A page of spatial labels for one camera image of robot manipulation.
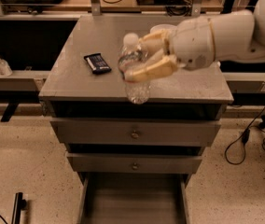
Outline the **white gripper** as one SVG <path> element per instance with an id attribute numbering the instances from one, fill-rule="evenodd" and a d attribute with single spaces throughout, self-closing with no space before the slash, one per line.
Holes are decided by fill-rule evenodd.
<path id="1" fill-rule="evenodd" d="M 215 60 L 215 43 L 210 21 L 206 18 L 180 22 L 172 32 L 160 29 L 139 39 L 148 54 L 153 55 L 162 50 L 160 61 L 146 62 L 130 68 L 124 73 L 124 80 L 132 83 L 145 82 L 168 77 L 178 70 L 177 60 L 185 69 L 197 70 L 206 68 Z"/>

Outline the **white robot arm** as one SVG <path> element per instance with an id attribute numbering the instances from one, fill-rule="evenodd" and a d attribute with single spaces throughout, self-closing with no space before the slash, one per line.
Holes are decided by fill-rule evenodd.
<path id="1" fill-rule="evenodd" d="M 140 38 L 149 58 L 124 72 L 128 82 L 168 77 L 179 68 L 189 71 L 214 62 L 265 63 L 265 0 L 253 10 L 181 21 Z"/>

